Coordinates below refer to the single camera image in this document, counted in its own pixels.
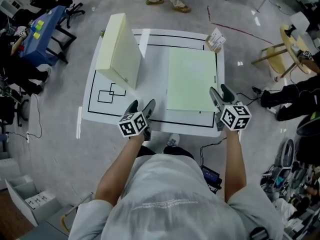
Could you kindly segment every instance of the gray floor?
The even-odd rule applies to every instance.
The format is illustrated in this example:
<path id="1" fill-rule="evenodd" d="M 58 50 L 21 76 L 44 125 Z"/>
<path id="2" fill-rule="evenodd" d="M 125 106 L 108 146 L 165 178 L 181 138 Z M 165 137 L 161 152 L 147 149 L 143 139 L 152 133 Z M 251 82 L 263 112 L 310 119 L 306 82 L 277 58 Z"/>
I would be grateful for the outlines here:
<path id="1" fill-rule="evenodd" d="M 182 14 L 171 10 L 169 0 L 156 6 L 146 6 L 145 0 L 76 0 L 83 3 L 82 8 L 86 14 L 71 20 L 70 32 L 77 39 L 66 53 L 69 64 L 58 62 L 52 68 L 45 91 L 38 98 L 43 135 L 41 139 L 32 137 L 30 144 L 22 137 L 10 136 L 10 154 L 18 160 L 22 172 L 31 175 L 40 190 L 51 190 L 63 204 L 80 201 L 86 193 L 95 191 L 101 176 L 126 142 L 115 125 L 86 120 L 82 120 L 81 138 L 76 139 L 78 108 L 82 106 L 92 56 L 99 33 L 105 29 L 112 14 L 126 13 L 132 28 L 210 34 L 217 27 L 215 24 L 223 25 L 218 28 L 226 37 L 226 84 L 249 97 L 254 97 L 252 86 L 272 86 L 273 73 L 268 63 L 263 61 L 253 66 L 250 62 L 258 58 L 261 49 L 270 46 L 270 43 L 282 42 L 279 28 L 289 22 L 288 15 L 270 2 L 260 13 L 257 12 L 255 9 L 263 0 L 183 1 L 192 7 L 191 13 Z M 271 1 L 278 3 L 286 14 L 293 14 L 297 8 L 294 0 Z M 283 57 L 287 66 L 292 64 L 287 54 Z M 310 75 L 305 75 L 299 69 L 292 73 L 295 82 L 308 77 Z M 249 101 L 243 98 L 243 102 L 246 104 Z M 253 118 L 242 134 L 241 143 L 247 178 L 253 181 L 259 180 L 259 175 L 273 164 L 282 140 L 295 136 L 300 120 L 277 122 L 274 115 L 261 108 L 258 102 L 249 108 Z M 21 128 L 13 125 L 8 129 L 20 134 L 26 131 L 40 134 L 37 100 L 34 96 L 31 98 L 29 122 L 25 122 Z M 168 135 L 161 135 L 158 141 L 162 141 L 163 145 Z M 190 151 L 199 161 L 200 147 L 217 143 L 222 137 L 212 139 L 182 135 L 180 146 Z M 226 142 L 205 148 L 203 154 L 204 164 L 221 173 L 224 178 Z"/>

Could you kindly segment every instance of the white t-shirt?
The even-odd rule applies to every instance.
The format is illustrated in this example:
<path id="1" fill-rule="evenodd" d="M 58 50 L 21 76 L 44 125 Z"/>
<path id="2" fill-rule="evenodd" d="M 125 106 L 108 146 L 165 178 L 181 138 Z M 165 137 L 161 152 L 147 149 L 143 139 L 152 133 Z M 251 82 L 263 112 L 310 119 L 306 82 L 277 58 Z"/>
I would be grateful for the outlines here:
<path id="1" fill-rule="evenodd" d="M 256 227 L 272 240 L 283 237 L 279 213 L 259 185 L 247 185 L 225 203 L 192 158 L 155 154 L 136 159 L 115 207 L 104 200 L 81 204 L 69 239 L 242 240 Z"/>

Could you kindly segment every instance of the device with blue screen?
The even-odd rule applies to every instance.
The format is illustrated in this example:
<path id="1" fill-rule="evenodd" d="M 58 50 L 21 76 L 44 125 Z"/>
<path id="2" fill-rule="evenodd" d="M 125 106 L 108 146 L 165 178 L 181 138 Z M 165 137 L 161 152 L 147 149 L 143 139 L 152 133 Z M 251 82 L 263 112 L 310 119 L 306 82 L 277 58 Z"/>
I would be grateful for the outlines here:
<path id="1" fill-rule="evenodd" d="M 210 190 L 216 194 L 217 191 L 221 189 L 220 185 L 222 183 L 222 179 L 220 178 L 220 174 L 209 169 L 208 167 L 205 167 L 204 165 L 202 165 L 200 168 L 205 182 L 208 184 Z"/>

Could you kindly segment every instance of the light green board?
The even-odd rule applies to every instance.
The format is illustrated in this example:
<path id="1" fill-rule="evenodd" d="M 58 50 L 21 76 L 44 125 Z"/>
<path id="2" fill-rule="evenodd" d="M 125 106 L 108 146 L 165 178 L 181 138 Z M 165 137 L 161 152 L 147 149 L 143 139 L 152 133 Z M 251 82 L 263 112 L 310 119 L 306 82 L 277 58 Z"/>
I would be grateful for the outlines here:
<path id="1" fill-rule="evenodd" d="M 217 112 L 209 94 L 217 89 L 216 54 L 213 51 L 169 50 L 167 109 Z"/>

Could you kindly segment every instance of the white cabinet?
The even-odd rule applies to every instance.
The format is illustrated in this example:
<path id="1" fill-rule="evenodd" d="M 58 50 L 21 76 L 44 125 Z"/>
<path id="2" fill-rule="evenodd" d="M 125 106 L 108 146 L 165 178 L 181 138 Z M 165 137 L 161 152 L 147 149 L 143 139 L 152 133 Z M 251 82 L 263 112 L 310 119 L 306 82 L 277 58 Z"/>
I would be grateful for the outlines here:
<path id="1" fill-rule="evenodd" d="M 5 180 L 5 183 L 13 203 L 35 227 L 61 209 L 58 200 L 50 192 L 37 192 L 28 175 Z"/>

